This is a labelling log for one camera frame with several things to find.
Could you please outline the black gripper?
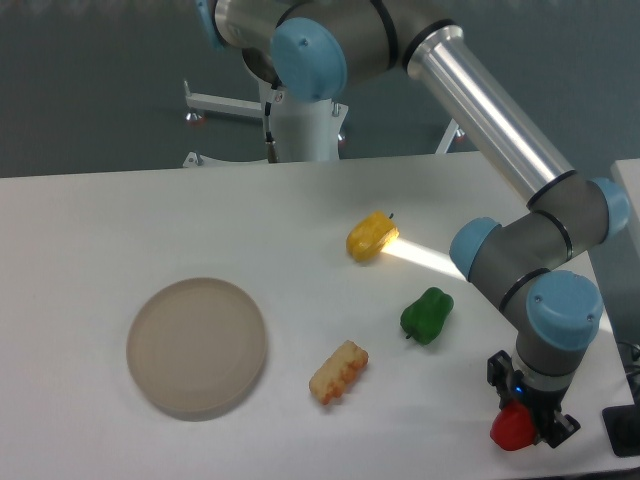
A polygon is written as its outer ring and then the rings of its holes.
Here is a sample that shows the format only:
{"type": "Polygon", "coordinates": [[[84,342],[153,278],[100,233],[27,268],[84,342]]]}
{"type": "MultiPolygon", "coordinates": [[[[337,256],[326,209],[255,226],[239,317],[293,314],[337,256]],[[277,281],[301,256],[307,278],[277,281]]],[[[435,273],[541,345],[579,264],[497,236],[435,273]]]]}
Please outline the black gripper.
{"type": "Polygon", "coordinates": [[[517,402],[531,413],[536,435],[534,444],[557,448],[580,430],[581,424],[562,413],[562,401],[569,389],[569,376],[550,376],[526,365],[511,363],[500,350],[487,360],[487,382],[505,405],[517,402]]]}

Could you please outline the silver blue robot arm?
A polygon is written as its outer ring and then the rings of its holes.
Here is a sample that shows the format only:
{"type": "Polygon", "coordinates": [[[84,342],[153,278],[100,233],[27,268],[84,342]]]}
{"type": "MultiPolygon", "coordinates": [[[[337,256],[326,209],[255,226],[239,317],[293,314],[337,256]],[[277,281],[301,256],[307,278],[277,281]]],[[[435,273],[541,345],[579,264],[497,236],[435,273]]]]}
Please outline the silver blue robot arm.
{"type": "Polygon", "coordinates": [[[467,48],[462,28],[429,1],[199,1],[210,45],[242,51],[267,89],[262,96],[271,163],[328,159],[334,134],[320,119],[274,115],[278,96],[318,104],[327,115],[353,83],[401,68],[423,83],[486,159],[525,201],[521,219],[466,224],[450,257],[517,330],[513,353],[487,363],[500,411],[491,438],[502,449],[557,447],[579,430],[562,400],[604,305],[598,288],[564,269],[575,256],[623,230],[625,191],[606,178],[582,178],[467,48]]]}

